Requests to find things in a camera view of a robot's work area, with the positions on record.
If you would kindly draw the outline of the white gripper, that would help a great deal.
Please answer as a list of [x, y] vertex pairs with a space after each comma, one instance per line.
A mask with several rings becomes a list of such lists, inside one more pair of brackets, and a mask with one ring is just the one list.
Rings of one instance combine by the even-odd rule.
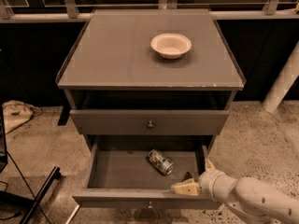
[[205, 159], [205, 169], [198, 179], [189, 178], [171, 186], [171, 191], [187, 196], [199, 196], [201, 191], [212, 201], [227, 201], [235, 180], [226, 173], [214, 169], [214, 164]]

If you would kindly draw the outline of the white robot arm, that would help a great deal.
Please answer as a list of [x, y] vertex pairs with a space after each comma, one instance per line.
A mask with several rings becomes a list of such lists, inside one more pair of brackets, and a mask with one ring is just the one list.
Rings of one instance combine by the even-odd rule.
[[235, 179], [205, 159], [206, 170], [193, 178], [171, 186], [176, 194], [207, 196], [223, 203], [247, 224], [299, 224], [299, 201], [253, 177]]

